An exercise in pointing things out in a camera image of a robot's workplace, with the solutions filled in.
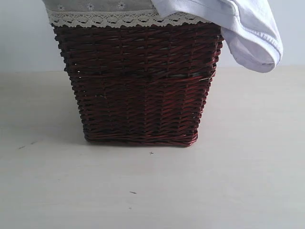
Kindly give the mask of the white t-shirt with red lettering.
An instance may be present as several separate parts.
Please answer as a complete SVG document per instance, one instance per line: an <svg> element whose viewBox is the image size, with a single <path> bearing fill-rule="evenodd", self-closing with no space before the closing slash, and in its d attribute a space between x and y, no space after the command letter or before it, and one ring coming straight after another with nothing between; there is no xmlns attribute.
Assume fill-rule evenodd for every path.
<svg viewBox="0 0 305 229"><path fill-rule="evenodd" d="M161 17L191 14L221 27L235 61L255 72L268 73L280 62L283 44L266 0L154 0Z"/></svg>

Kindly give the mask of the dark red wicker basket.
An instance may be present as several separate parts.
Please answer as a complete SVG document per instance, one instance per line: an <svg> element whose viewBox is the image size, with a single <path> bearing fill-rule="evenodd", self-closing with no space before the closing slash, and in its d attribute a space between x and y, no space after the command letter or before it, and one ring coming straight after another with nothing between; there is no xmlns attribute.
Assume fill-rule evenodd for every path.
<svg viewBox="0 0 305 229"><path fill-rule="evenodd" d="M53 29L88 142L197 140L223 46L218 25Z"/></svg>

